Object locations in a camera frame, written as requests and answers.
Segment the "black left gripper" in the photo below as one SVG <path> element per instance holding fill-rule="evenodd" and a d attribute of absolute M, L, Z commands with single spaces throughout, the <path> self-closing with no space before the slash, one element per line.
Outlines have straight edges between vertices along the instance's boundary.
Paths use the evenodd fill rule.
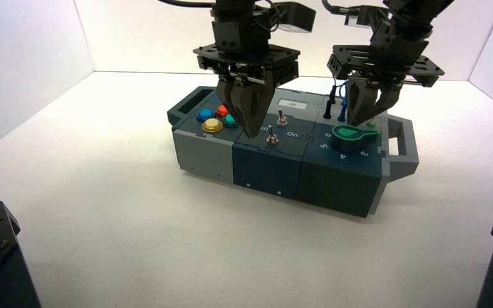
<path fill-rule="evenodd" d="M 200 68 L 222 76 L 248 80 L 243 87 L 219 80 L 217 93 L 248 137 L 259 134 L 275 93 L 298 77 L 300 51 L 270 44 L 270 32 L 254 21 L 214 21 L 215 43 L 193 50 Z"/>

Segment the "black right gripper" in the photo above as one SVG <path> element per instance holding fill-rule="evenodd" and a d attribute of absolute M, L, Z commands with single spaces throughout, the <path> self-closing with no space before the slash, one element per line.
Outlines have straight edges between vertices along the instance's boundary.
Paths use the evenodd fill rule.
<path fill-rule="evenodd" d="M 409 83 L 432 87 L 444 70 L 423 55 L 431 28 L 400 26 L 394 21 L 379 21 L 369 45 L 335 45 L 327 67 L 333 77 L 346 80 L 353 72 L 376 82 Z M 350 80 L 347 123 L 360 125 L 393 107 L 402 86 L 382 87 L 366 80 Z"/>

